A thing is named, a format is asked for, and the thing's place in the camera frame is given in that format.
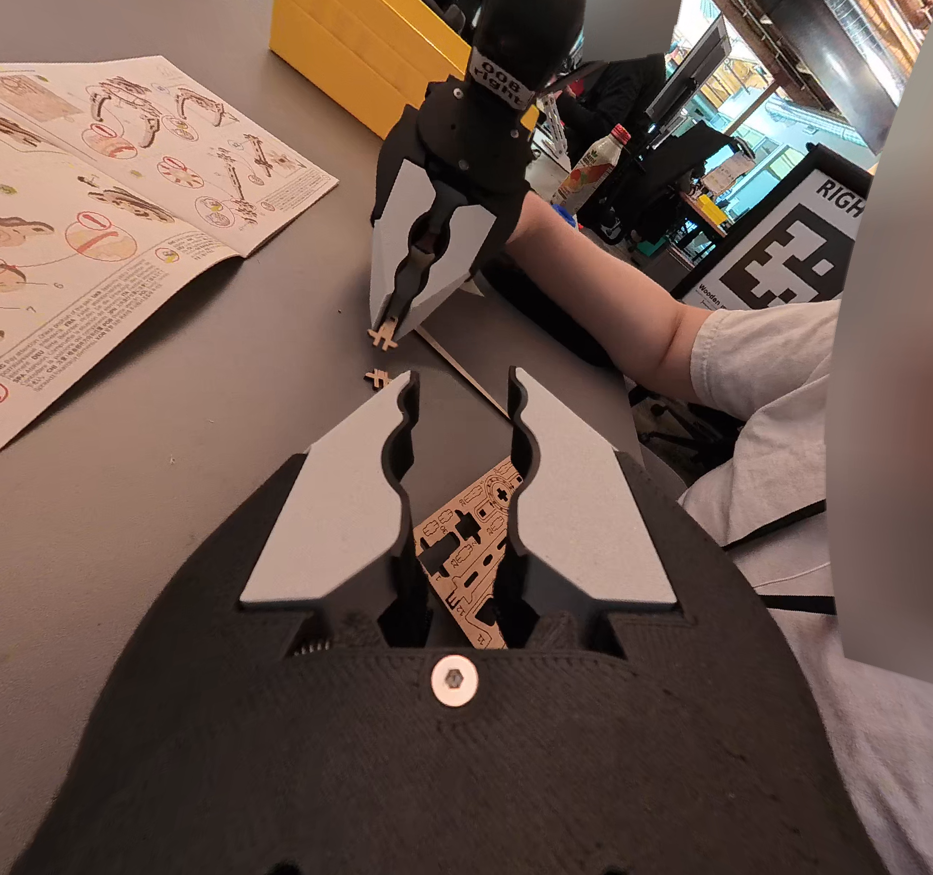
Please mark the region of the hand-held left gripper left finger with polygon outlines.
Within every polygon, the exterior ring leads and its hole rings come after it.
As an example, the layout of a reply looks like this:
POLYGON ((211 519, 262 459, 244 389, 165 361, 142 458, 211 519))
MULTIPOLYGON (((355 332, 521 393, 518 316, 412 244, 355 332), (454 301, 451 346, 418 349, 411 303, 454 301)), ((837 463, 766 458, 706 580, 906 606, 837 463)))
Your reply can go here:
POLYGON ((414 557, 409 497, 420 379, 408 370, 314 442, 239 602, 389 607, 414 557))

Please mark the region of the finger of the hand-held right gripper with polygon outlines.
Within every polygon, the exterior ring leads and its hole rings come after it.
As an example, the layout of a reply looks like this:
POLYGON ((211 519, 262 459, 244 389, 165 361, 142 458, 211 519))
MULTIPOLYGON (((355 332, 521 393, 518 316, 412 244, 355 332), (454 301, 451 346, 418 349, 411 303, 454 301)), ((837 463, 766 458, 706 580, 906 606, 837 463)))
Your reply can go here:
POLYGON ((405 269, 410 234, 437 196, 426 169, 403 159, 391 192, 376 220, 371 241, 369 316, 372 330, 382 324, 396 290, 396 275, 405 269))
POLYGON ((449 221, 449 244, 427 271, 427 283, 412 301, 401 329, 414 329, 467 281, 496 216, 479 205, 457 208, 449 221))

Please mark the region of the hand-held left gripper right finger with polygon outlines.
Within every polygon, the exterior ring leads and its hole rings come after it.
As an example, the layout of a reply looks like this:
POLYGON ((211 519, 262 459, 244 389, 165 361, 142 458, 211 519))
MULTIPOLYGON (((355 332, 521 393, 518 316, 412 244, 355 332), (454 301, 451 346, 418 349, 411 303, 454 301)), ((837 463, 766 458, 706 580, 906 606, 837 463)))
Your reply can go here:
POLYGON ((675 605, 613 446, 523 368, 509 370, 530 465, 509 508, 529 605, 675 605))

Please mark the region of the laser-cut wooden parts sheet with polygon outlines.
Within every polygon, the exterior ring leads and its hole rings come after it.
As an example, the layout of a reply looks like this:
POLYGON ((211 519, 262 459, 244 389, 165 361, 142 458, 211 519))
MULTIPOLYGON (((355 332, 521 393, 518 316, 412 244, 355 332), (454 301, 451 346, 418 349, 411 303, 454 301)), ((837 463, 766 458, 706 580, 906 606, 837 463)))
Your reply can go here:
POLYGON ((493 599, 508 507, 522 476, 505 458, 414 528, 417 559, 473 648, 506 647, 493 599))

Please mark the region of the person's right forearm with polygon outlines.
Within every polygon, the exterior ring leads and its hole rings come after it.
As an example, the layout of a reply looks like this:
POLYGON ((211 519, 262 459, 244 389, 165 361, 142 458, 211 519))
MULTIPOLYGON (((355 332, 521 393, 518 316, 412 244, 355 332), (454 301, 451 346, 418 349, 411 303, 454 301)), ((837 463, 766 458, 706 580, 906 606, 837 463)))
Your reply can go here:
POLYGON ((625 377, 684 403, 702 402, 691 360, 709 311, 675 300, 631 264, 570 228, 534 192, 523 199, 506 251, 625 377))

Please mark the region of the red-capped drink bottle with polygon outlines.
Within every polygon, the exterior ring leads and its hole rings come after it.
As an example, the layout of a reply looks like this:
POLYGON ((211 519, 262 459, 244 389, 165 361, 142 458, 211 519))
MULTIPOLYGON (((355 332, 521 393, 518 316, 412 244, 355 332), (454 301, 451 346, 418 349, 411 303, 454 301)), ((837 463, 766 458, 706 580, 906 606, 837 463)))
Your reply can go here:
POLYGON ((577 215, 627 155, 627 144, 631 138, 626 127, 616 124, 607 136, 590 146, 579 159, 554 192, 551 204, 563 209, 567 215, 577 215))

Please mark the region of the thin notched wooden strip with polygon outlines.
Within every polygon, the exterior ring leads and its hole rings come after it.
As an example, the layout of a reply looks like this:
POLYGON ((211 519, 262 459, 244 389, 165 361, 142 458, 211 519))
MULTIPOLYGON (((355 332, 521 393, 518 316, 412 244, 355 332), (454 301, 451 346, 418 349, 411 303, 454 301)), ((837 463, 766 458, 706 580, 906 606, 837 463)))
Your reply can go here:
POLYGON ((493 395, 486 391, 483 385, 464 368, 453 356, 449 354, 449 351, 446 350, 442 345, 439 344, 437 339, 427 332, 423 327, 418 326, 415 328, 415 333, 421 337, 421 339, 441 358, 441 360, 451 368, 464 382, 471 387, 477 394, 479 394, 487 403, 489 403, 500 415, 509 420, 509 414, 507 410, 496 401, 493 395))

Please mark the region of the yellow plastic bin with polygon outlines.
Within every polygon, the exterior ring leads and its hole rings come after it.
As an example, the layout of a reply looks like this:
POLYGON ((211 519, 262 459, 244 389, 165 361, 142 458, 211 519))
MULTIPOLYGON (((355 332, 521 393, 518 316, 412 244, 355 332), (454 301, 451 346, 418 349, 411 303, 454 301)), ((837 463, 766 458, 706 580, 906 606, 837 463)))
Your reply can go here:
POLYGON ((274 0, 270 49, 380 139, 470 54, 420 0, 274 0))

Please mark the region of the computer monitor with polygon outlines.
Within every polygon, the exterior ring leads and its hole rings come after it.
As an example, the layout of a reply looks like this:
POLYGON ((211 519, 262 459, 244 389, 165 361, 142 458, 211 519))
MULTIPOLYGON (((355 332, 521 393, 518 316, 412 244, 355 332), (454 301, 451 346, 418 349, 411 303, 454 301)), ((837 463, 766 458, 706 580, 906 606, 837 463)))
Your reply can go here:
POLYGON ((647 118, 657 128, 663 128, 704 86, 716 69, 729 57, 731 43, 727 21, 720 15, 706 29, 686 59, 667 80, 656 99, 647 107, 647 118))

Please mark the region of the person's white shirt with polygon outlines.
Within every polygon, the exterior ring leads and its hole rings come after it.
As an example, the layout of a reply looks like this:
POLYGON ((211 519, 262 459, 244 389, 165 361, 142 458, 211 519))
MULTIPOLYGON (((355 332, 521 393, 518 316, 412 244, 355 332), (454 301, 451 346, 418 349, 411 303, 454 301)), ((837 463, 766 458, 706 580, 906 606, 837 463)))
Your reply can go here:
MULTIPOLYGON (((840 303, 711 314, 691 352, 700 404, 744 423, 682 507, 759 593, 832 593, 825 515, 752 532, 826 496, 825 411, 840 303)), ((931 683, 846 659, 837 619, 776 610, 849 795, 890 873, 931 873, 931 683)))

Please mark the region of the illustrated instruction booklet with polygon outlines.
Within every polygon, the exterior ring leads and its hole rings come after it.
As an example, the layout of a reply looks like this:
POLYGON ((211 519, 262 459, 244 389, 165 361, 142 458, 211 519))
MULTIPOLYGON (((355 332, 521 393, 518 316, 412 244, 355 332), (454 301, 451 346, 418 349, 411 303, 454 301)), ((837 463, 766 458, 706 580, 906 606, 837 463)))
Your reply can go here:
POLYGON ((3 64, 2 447, 338 184, 163 56, 3 64))

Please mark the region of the black and white marker sign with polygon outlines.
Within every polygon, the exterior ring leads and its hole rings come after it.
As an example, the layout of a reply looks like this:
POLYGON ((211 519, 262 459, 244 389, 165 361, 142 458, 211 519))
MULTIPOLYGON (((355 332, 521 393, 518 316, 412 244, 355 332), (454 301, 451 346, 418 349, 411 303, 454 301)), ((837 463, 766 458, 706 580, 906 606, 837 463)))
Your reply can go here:
POLYGON ((838 299, 872 176, 821 143, 671 291, 706 310, 767 309, 838 299))

